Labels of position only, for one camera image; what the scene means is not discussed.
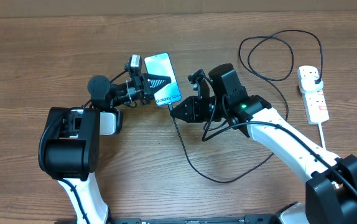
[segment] wall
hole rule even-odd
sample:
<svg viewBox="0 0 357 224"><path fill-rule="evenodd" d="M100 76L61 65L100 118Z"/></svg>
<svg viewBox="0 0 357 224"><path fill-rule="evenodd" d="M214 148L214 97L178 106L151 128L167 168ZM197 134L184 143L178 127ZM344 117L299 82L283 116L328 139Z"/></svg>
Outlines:
<svg viewBox="0 0 357 224"><path fill-rule="evenodd" d="M0 0L0 18L357 10L355 0Z"/></svg>

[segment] power strip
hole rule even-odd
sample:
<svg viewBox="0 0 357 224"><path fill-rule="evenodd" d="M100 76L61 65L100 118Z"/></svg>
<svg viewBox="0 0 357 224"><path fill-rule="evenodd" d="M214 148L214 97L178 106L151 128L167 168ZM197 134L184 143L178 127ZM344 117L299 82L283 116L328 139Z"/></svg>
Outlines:
<svg viewBox="0 0 357 224"><path fill-rule="evenodd" d="M302 96L305 108L305 114L309 124L317 124L320 130L322 147L325 149L325 139L323 137L322 123L329 120L327 102L323 95L322 87L314 85L315 77L319 77L317 68L309 65L301 66L297 70L299 78L299 88L307 85L306 91L303 88Z"/></svg>

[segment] white cord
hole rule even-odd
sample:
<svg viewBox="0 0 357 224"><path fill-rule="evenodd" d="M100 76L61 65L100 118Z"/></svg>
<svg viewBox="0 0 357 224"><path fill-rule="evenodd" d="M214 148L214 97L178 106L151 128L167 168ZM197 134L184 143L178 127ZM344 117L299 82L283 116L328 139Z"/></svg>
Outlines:
<svg viewBox="0 0 357 224"><path fill-rule="evenodd" d="M322 131L322 124L321 123L318 123L318 129L320 130L322 148L323 149L327 149L327 147L325 146L325 138L323 137L323 131Z"/></svg>

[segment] white cable connector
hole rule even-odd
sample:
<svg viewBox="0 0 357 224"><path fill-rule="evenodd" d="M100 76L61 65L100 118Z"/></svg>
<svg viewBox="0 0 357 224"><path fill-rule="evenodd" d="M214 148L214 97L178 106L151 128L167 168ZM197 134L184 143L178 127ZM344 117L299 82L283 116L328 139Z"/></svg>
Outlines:
<svg viewBox="0 0 357 224"><path fill-rule="evenodd" d="M320 131L322 147L325 147L325 139L323 137L322 123L329 120L327 103L323 95L323 81L315 84L315 80L319 78L317 68L309 65L301 66L297 70L299 78L299 88L302 92L305 113L309 124L317 124Z"/></svg>

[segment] wooden table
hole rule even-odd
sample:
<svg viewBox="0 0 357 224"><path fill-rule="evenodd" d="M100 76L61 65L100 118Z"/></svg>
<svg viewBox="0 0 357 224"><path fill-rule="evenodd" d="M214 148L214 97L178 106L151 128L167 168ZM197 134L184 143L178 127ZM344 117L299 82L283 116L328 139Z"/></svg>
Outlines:
<svg viewBox="0 0 357 224"><path fill-rule="evenodd" d="M304 29L322 41L327 148L357 156L357 11L0 19L0 223L75 218L66 193L37 162L48 110L82 105L89 78L118 74L131 54L168 52L184 98L196 94L187 75L231 62L248 93L263 96L284 116L278 93L238 61L244 38L283 29ZM295 70L320 66L311 36L280 37L294 49ZM255 43L245 44L243 53ZM290 54L272 40L251 61L261 74L279 78ZM307 124L295 72L277 86L290 107L289 123L320 144L318 128ZM194 166L216 179L236 177L270 154L239 131L201 142L202 124L178 125ZM154 104L124 108L121 134L100 141L96 176L113 217L237 217L304 202L303 184L276 156L232 184L200 177L185 160L167 108Z"/></svg>

